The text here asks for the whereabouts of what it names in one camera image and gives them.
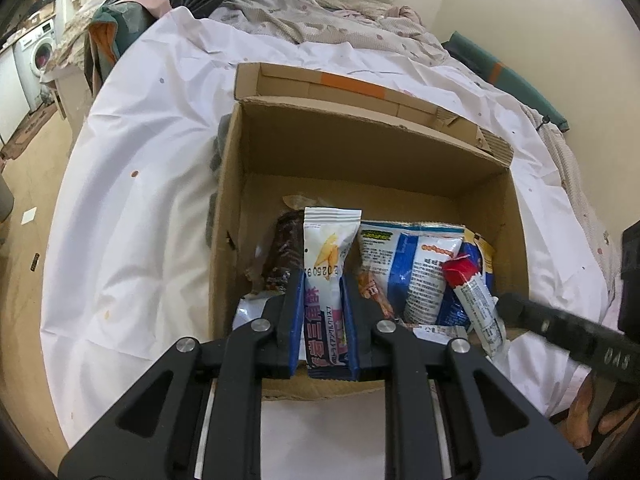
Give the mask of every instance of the washing machine door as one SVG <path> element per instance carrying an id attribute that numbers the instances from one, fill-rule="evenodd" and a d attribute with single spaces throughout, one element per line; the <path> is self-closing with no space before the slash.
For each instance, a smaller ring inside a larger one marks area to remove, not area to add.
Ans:
<path id="1" fill-rule="evenodd" d="M 55 49 L 53 38 L 46 36 L 40 38 L 31 51 L 31 71 L 38 79 L 42 75 L 47 61 L 51 59 Z"/>

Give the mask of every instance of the snack wrapper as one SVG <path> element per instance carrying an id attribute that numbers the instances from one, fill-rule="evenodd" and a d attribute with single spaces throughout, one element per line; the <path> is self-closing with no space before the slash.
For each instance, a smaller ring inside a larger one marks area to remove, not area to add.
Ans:
<path id="1" fill-rule="evenodd" d="M 240 328 L 242 325 L 252 322 L 254 319 L 262 317 L 264 307 L 271 298 L 279 296 L 281 292 L 276 290 L 263 290 L 257 294 L 251 293 L 240 298 L 236 315 L 231 324 L 231 330 Z M 305 352 L 305 335 L 303 330 L 300 331 L 300 350 L 298 352 L 298 361 L 306 361 Z"/>
<path id="2" fill-rule="evenodd" d="M 310 377 L 347 378 L 350 375 L 340 277 L 361 213 L 324 207 L 305 209 L 304 327 Z"/>
<path id="3" fill-rule="evenodd" d="M 278 218 L 262 276 L 266 290 L 284 293 L 293 269 L 303 265 L 302 225 L 305 213 L 289 211 Z"/>
<path id="4" fill-rule="evenodd" d="M 465 235 L 458 256 L 468 255 L 471 258 L 473 263 L 476 264 L 476 267 L 482 272 L 484 284 L 489 291 L 494 288 L 494 253 L 494 248 L 491 247 L 489 242 L 480 235 L 465 228 Z M 465 309 L 449 285 L 447 285 L 444 292 L 442 306 L 440 307 L 436 324 L 442 326 L 460 325 L 466 329 L 471 325 Z"/>
<path id="5" fill-rule="evenodd" d="M 446 345 L 452 339 L 467 339 L 466 330 L 461 326 L 415 325 L 412 331 L 418 339 Z"/>
<path id="6" fill-rule="evenodd" d="M 462 226 L 437 222 L 361 223 L 362 268 L 370 272 L 394 317 L 436 321 L 446 289 L 440 262 L 457 256 L 464 233 Z M 386 316 L 385 305 L 380 305 Z"/>
<path id="7" fill-rule="evenodd" d="M 394 308 L 386 298 L 382 288 L 376 283 L 376 278 L 370 270 L 361 270 L 357 274 L 358 291 L 363 298 L 376 300 L 382 309 L 385 319 L 394 319 L 396 314 Z"/>
<path id="8" fill-rule="evenodd" d="M 442 270 L 469 316 L 482 348 L 493 358 L 504 347 L 506 330 L 502 320 L 495 315 L 494 298 L 480 270 L 468 255 L 444 262 Z"/>

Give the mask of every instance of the white snack bag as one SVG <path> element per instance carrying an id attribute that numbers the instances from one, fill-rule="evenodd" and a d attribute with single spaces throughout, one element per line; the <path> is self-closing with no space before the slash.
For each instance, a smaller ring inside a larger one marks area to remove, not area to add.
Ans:
<path id="1" fill-rule="evenodd" d="M 353 209 L 305 208 L 305 343 L 309 368 L 348 364 L 340 277 L 361 214 Z"/>
<path id="2" fill-rule="evenodd" d="M 418 238 L 404 308 L 407 322 L 433 324 L 436 321 L 447 286 L 441 264 L 458 256 L 460 245 L 462 238 Z"/>
<path id="3" fill-rule="evenodd" d="M 256 294 L 251 293 L 240 298 L 238 308 L 236 309 L 236 315 L 231 323 L 231 330 L 235 330 L 236 328 L 261 317 L 267 301 L 275 296 L 280 296 L 281 294 L 282 292 L 277 290 L 263 290 Z M 306 361 L 304 329 L 300 330 L 300 350 L 298 351 L 298 361 Z"/>

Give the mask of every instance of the white cabinet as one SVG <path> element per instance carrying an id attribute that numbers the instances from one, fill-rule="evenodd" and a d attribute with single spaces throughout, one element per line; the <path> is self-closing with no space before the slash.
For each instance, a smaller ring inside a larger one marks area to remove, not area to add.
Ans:
<path id="1" fill-rule="evenodd" d="M 9 47 L 0 54 L 0 137 L 3 144 L 28 113 L 29 103 L 15 68 L 14 49 Z"/>

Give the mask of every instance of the cardboard box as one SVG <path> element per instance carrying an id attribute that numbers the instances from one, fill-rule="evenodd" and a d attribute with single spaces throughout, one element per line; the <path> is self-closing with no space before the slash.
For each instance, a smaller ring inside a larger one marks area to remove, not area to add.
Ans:
<path id="1" fill-rule="evenodd" d="M 284 210 L 304 194 L 363 219 L 464 224 L 496 249 L 499 292 L 529 292 L 526 250 L 508 165 L 450 135 L 381 112 L 295 97 L 251 97 L 234 108 L 216 201 L 210 268 L 212 336 L 228 335 L 244 270 Z M 357 256 L 352 247 L 348 261 Z M 345 272 L 353 268 L 346 267 Z M 266 397 L 317 399 L 375 383 L 265 381 Z"/>
<path id="2" fill-rule="evenodd" d="M 253 96 L 305 97 L 382 112 L 428 126 L 490 153 L 510 166 L 513 148 L 473 122 L 428 101 L 350 77 L 270 63 L 242 63 L 236 99 Z"/>

